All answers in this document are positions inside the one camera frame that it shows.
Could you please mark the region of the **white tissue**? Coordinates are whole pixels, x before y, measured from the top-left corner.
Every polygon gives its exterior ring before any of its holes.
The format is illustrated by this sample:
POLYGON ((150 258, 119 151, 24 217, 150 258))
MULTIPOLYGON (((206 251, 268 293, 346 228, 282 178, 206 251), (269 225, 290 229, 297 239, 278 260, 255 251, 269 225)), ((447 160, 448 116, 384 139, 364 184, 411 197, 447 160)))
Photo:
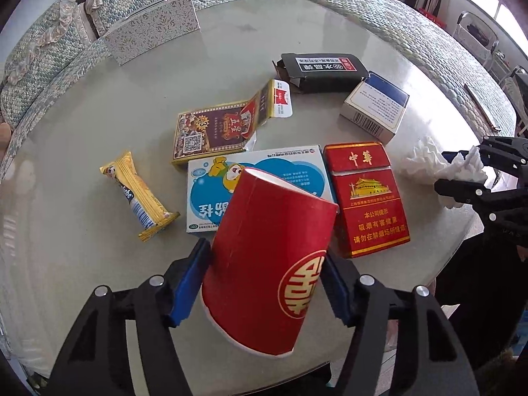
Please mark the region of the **white tissue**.
POLYGON ((426 136, 407 154, 397 170, 407 179, 426 186, 443 179, 448 181, 486 183, 488 175, 480 158, 479 148, 442 154, 434 140, 426 136))

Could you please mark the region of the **red cigarette pack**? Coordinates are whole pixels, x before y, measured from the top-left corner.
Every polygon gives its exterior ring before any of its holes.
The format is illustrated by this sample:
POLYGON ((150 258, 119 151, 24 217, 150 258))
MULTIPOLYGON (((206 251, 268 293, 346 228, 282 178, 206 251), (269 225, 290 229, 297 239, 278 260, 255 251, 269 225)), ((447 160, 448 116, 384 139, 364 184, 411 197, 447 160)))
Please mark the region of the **red cigarette pack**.
POLYGON ((367 256, 411 240, 387 152, 378 141, 329 144, 323 157, 339 212, 341 256, 367 256))

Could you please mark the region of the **yellow snack wrapper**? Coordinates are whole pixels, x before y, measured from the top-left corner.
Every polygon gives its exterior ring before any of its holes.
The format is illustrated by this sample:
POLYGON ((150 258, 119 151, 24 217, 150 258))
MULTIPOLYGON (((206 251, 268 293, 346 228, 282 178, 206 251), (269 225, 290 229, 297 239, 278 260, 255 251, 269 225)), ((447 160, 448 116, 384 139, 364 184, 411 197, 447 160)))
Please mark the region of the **yellow snack wrapper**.
POLYGON ((138 174, 130 150, 125 151, 114 161, 102 165, 99 171, 113 179, 122 190, 132 213, 141 224, 142 231, 138 235, 141 241, 148 241, 180 216, 179 212, 166 209, 152 193, 138 174))

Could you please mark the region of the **red paper cup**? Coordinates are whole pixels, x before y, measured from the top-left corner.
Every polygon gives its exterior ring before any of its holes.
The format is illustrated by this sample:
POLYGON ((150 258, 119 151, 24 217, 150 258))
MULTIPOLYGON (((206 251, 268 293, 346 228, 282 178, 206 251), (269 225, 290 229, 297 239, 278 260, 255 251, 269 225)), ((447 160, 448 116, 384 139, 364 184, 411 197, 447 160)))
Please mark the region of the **red paper cup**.
POLYGON ((275 175, 243 171, 201 289, 216 328, 246 351, 289 355, 316 289, 337 204, 275 175))

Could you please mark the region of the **white blue cigarette pack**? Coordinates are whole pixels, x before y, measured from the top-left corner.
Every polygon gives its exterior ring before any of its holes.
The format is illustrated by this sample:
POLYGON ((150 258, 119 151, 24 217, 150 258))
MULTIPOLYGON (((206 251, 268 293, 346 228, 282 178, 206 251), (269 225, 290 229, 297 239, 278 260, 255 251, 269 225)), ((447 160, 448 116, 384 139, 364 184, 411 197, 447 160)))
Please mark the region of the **white blue cigarette pack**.
POLYGON ((409 98, 402 88, 369 71, 346 98, 340 115, 387 145, 396 136, 409 98))

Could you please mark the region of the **black carton box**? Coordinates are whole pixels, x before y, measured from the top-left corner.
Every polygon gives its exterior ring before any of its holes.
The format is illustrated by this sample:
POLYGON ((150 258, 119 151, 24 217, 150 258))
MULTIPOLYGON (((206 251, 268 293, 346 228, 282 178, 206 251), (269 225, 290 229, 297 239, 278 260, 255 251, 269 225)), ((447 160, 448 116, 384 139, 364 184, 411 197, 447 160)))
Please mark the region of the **black carton box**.
POLYGON ((274 62, 279 79, 300 93, 352 92, 369 78, 369 71, 353 54, 284 53, 274 62))

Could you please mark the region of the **blue white medicine box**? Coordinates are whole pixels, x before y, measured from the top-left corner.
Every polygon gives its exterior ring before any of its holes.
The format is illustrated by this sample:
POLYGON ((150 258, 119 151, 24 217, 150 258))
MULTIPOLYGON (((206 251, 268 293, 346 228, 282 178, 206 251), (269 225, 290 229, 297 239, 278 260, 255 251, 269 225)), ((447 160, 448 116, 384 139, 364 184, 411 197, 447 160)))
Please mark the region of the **blue white medicine box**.
POLYGON ((274 148, 191 160, 188 164, 186 232, 215 232, 243 170, 273 174, 319 198, 334 201, 318 145, 274 148))

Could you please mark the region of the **brown patterned cigarette box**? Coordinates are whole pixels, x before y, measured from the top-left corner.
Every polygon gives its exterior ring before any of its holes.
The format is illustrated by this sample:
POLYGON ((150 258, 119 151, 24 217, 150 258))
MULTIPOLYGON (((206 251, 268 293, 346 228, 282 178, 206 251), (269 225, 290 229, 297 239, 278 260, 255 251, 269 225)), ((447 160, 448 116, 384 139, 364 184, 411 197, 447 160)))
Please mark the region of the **brown patterned cigarette box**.
POLYGON ((290 86, 271 79, 247 101, 180 113, 176 118, 173 166, 198 158, 244 151, 270 119, 293 115, 290 86))

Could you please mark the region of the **blue-green quilted sofa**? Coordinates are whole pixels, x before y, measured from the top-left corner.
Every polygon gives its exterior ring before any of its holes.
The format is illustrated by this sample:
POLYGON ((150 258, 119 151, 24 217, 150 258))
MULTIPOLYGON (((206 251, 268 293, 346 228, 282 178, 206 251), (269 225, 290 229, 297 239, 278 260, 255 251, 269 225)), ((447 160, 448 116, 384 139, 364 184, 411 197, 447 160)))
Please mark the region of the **blue-green quilted sofa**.
MULTIPOLYGON (((56 0, 5 60, 1 117, 14 137, 7 169, 36 124, 75 82, 109 57, 104 35, 116 22, 159 0, 56 0)), ((192 0, 198 10, 237 0, 192 0)), ((483 66, 452 36, 398 0, 309 0, 348 17, 396 48, 450 100, 474 133, 514 134, 515 111, 483 66)))

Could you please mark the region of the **white patterned tissue box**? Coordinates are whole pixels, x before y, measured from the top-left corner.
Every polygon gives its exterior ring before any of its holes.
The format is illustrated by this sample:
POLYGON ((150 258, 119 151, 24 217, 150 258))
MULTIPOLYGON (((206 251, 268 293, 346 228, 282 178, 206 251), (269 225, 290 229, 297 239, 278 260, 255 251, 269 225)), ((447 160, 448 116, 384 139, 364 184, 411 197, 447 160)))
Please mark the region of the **white patterned tissue box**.
POLYGON ((116 22, 103 39, 112 57, 124 65, 199 29, 192 0, 159 0, 116 22))

